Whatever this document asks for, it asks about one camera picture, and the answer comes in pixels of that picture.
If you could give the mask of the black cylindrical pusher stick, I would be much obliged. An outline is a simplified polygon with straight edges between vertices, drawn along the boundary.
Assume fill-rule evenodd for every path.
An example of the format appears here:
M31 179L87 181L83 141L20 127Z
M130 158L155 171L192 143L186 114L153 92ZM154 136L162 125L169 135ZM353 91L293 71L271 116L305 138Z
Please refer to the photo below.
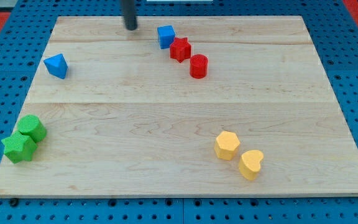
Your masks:
M134 0L121 0L121 11L124 20L124 26L127 30L136 30L137 16Z

